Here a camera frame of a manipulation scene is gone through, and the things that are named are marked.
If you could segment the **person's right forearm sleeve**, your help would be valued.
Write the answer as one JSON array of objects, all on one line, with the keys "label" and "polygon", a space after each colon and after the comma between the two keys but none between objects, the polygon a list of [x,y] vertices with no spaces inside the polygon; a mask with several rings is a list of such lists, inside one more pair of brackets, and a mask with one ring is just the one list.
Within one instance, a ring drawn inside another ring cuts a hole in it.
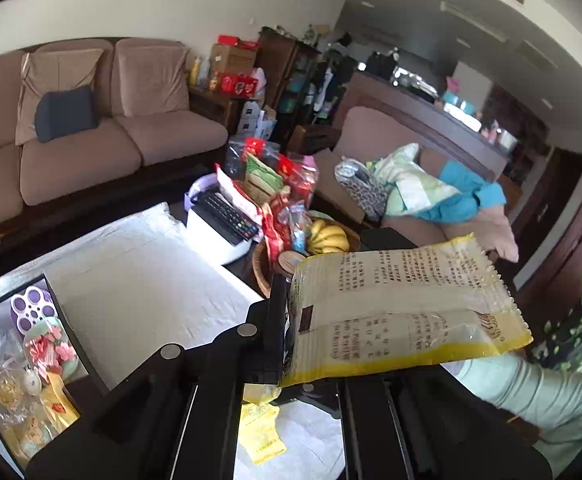
[{"label": "person's right forearm sleeve", "polygon": [[443,367],[479,399],[538,428],[534,448],[555,479],[582,456],[582,373],[548,370],[514,352]]}]

